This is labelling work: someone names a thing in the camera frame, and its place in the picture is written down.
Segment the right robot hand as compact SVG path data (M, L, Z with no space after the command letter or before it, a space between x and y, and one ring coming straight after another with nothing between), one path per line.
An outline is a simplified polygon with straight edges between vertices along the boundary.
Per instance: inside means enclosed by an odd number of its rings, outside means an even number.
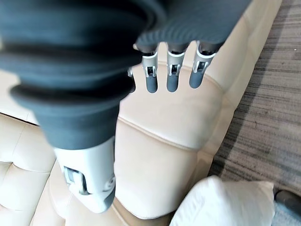
M187 47L198 43L189 83L197 88L248 0L3 0L0 67L20 83L13 99L30 109L53 146L70 191L92 212L113 203L119 104L158 89L158 45L167 44L170 92Z

